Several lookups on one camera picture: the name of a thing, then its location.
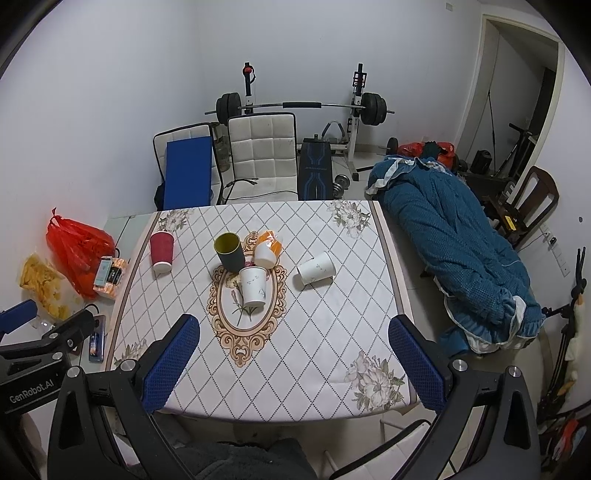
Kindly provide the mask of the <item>patterned white tablecloth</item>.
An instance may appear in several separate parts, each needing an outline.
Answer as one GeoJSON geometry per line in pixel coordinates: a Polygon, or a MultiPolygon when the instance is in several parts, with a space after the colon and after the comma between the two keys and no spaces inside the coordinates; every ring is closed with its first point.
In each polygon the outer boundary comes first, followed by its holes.
{"type": "Polygon", "coordinates": [[[113,221],[128,269],[109,320],[106,369],[136,359],[182,314],[200,339],[168,411],[218,420],[301,422],[405,411],[417,400],[388,340],[410,301],[398,252],[374,201],[246,203],[154,212],[113,221]],[[213,248],[238,235],[252,258],[260,233],[283,239],[266,275],[266,304],[242,306],[242,287],[213,248]],[[174,236],[172,270],[156,276],[150,236],[174,236]],[[327,252],[335,276],[304,285],[297,266],[327,252]]]}

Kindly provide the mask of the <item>dark green yellow cup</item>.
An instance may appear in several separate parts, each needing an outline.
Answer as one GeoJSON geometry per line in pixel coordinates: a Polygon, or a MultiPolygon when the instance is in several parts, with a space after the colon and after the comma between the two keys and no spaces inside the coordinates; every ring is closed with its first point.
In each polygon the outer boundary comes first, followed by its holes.
{"type": "Polygon", "coordinates": [[[242,241],[235,233],[225,232],[219,235],[214,240],[213,248],[226,271],[238,273],[245,267],[242,241]]]}

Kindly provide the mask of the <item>black blue bench pad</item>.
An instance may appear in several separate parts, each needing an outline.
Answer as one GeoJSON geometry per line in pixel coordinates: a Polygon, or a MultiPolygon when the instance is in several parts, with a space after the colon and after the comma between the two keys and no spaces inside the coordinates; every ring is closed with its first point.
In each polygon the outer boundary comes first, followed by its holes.
{"type": "Polygon", "coordinates": [[[301,144],[297,196],[300,201],[334,199],[332,150],[329,142],[307,138],[301,144]]]}

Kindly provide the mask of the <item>orange tissue pack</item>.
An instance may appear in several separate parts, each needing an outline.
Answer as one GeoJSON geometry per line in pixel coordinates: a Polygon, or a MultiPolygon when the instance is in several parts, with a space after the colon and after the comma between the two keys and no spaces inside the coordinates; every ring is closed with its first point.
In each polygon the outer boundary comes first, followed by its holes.
{"type": "Polygon", "coordinates": [[[103,256],[93,281],[93,290],[99,296],[114,300],[117,296],[127,269],[127,261],[123,258],[103,256]]]}

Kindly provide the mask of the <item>blue quilted blanket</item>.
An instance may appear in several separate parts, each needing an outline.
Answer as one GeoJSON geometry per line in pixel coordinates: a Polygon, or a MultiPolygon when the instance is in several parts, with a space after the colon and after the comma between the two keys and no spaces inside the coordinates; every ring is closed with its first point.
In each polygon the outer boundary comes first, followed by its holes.
{"type": "Polygon", "coordinates": [[[448,356],[519,350],[537,337],[545,316],[527,269],[458,176],[434,159],[388,156],[370,171],[366,193],[406,233],[443,293],[452,325],[439,343],[448,356]]]}

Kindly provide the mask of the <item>red paper cup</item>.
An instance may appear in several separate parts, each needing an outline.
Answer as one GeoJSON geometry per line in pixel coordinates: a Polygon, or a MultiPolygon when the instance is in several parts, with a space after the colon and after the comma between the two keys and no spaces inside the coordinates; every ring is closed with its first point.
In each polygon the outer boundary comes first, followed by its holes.
{"type": "Polygon", "coordinates": [[[156,276],[172,270],[174,236],[167,231],[157,231],[150,236],[150,259],[156,276]]]}

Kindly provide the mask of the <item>white padded chair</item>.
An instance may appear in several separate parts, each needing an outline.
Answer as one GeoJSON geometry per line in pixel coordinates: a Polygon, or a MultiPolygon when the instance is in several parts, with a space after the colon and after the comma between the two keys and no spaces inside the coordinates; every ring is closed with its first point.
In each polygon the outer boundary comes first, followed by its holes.
{"type": "Polygon", "coordinates": [[[226,203],[297,199],[297,129],[291,113],[228,121],[233,179],[226,203]]]}

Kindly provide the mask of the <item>yellow chips bag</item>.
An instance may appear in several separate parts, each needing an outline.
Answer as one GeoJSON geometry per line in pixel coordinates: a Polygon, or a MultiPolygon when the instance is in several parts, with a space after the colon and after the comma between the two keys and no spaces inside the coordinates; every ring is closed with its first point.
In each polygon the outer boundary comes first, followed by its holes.
{"type": "Polygon", "coordinates": [[[32,292],[35,299],[56,320],[65,320],[70,307],[65,302],[64,277],[36,253],[24,262],[19,286],[32,292]]]}

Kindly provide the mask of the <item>chair with blue cushion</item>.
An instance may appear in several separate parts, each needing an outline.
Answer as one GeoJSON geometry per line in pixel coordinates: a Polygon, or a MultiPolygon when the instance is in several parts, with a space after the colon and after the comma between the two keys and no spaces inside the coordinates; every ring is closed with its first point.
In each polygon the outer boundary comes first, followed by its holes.
{"type": "Polygon", "coordinates": [[[152,147],[161,177],[154,194],[158,211],[221,203],[223,182],[211,124],[160,132],[153,137],[152,147]]]}

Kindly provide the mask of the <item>white floral lying cup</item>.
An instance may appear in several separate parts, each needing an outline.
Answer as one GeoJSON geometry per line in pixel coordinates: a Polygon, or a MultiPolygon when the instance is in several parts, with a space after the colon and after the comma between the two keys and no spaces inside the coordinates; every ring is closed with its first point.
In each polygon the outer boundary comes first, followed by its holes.
{"type": "Polygon", "coordinates": [[[300,275],[301,282],[308,285],[334,277],[335,264],[327,252],[322,252],[311,260],[298,265],[297,273],[300,275]]]}

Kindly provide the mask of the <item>orange white paper cup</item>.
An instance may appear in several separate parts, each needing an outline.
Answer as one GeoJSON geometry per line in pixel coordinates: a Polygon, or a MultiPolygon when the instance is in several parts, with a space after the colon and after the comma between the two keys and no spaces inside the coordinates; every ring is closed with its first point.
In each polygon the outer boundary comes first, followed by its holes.
{"type": "Polygon", "coordinates": [[[279,262],[281,250],[283,250],[283,239],[273,230],[266,230],[257,237],[253,262],[256,266],[267,270],[273,269],[279,262]]]}

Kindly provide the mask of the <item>barbell with black plates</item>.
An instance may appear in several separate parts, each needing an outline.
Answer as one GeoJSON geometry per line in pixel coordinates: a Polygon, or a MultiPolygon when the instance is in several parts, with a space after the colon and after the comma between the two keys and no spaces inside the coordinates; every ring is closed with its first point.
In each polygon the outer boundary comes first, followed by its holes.
{"type": "Polygon", "coordinates": [[[351,111],[358,116],[363,125],[378,126],[386,121],[388,115],[394,115],[390,110],[384,97],[376,93],[363,93],[360,104],[335,104],[322,103],[317,101],[286,101],[274,103],[262,103],[253,105],[242,105],[242,99],[238,92],[226,93],[216,100],[215,109],[206,111],[205,115],[215,115],[217,121],[224,125],[229,119],[242,116],[246,111],[254,109],[322,109],[338,108],[351,111]]]}

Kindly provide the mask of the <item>blue smartphone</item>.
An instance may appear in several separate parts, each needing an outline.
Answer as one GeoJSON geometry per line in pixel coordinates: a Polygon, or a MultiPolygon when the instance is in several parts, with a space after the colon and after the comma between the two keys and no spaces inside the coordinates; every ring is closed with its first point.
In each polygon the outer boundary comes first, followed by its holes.
{"type": "Polygon", "coordinates": [[[90,362],[102,363],[105,350],[105,325],[106,316],[96,315],[94,317],[95,327],[89,336],[88,358],[90,362]]]}

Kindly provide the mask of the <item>white floral upright cup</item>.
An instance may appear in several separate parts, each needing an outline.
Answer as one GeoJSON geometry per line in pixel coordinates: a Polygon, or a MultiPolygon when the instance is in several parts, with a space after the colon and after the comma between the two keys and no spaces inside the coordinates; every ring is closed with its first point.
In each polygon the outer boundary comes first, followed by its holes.
{"type": "Polygon", "coordinates": [[[242,306],[259,308],[266,304],[266,269],[247,266],[239,271],[242,287],[242,306]]]}

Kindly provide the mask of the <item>weight bench rack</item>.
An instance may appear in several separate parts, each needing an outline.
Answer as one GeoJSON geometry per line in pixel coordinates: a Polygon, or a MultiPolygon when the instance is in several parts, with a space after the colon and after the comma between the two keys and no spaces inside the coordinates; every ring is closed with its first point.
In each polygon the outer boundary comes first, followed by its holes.
{"type": "MultiPolygon", "coordinates": [[[[245,105],[256,104],[253,102],[252,95],[252,84],[256,80],[256,71],[249,62],[245,62],[245,66],[242,67],[242,76],[245,78],[245,105]]],[[[349,104],[361,103],[361,97],[366,87],[366,80],[367,73],[363,70],[363,64],[359,63],[356,67],[356,70],[353,71],[353,93],[349,104]]],[[[360,170],[356,168],[355,159],[353,159],[353,157],[355,157],[356,140],[358,140],[360,125],[361,119],[349,111],[349,117],[348,121],[346,122],[346,130],[344,134],[346,143],[345,146],[338,148],[338,151],[341,151],[342,155],[344,155],[346,158],[346,168],[348,168],[349,175],[351,175],[353,181],[360,180],[360,170]]]]}

